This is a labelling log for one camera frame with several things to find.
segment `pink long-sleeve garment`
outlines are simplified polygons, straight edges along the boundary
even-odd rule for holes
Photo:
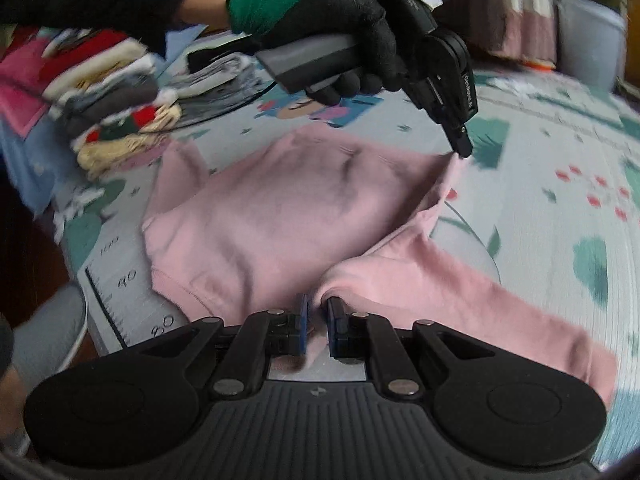
[[[428,317],[570,373],[608,402],[611,354],[429,240],[461,164],[315,123],[209,176],[194,143],[174,142],[143,221],[153,288],[190,320],[226,324],[313,290],[316,308],[337,295],[400,328]],[[309,359],[325,341],[316,326]]]

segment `shoe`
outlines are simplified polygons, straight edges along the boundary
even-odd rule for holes
[[[86,303],[77,283],[62,286],[27,322],[14,330],[12,365],[27,394],[70,365],[85,333]],[[30,440],[21,429],[3,444],[5,449],[24,455]]]

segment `green and black glove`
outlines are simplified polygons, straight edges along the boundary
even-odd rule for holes
[[[347,72],[311,98],[335,105],[341,97],[399,89],[396,38],[376,0],[227,0],[231,28],[275,48],[307,36],[348,33],[362,46],[365,75]]]

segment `wooden floor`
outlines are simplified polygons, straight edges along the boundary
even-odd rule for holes
[[[62,252],[45,231],[0,170],[0,312],[11,326],[27,321],[69,281]],[[75,362],[95,357],[87,335]]]

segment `white bucket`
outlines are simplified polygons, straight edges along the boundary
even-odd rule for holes
[[[625,37],[622,16],[591,0],[558,0],[558,15],[562,72],[611,90]]]

